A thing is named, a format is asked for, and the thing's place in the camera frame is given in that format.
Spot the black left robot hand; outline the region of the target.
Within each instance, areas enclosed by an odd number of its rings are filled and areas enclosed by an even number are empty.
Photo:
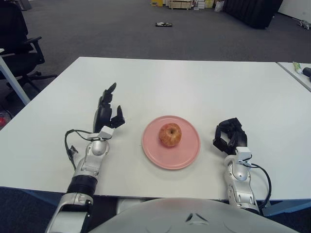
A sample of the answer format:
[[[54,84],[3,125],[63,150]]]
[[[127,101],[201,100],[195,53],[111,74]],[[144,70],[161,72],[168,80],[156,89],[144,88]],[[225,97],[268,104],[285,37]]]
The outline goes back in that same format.
[[[117,107],[117,115],[112,116],[111,101],[113,98],[112,92],[115,90],[117,83],[113,83],[108,89],[106,89],[100,96],[98,101],[98,108],[95,112],[93,122],[93,132],[99,133],[103,126],[107,126],[112,129],[116,129],[125,123],[121,106]]]

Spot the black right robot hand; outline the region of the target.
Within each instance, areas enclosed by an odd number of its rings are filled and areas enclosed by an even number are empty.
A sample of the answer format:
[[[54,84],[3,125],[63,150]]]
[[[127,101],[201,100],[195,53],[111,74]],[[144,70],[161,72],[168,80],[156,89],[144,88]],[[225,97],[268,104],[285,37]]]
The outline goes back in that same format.
[[[222,133],[229,138],[228,143],[221,138]],[[237,147],[247,147],[247,135],[237,118],[224,120],[217,125],[213,145],[227,155],[236,155]]]

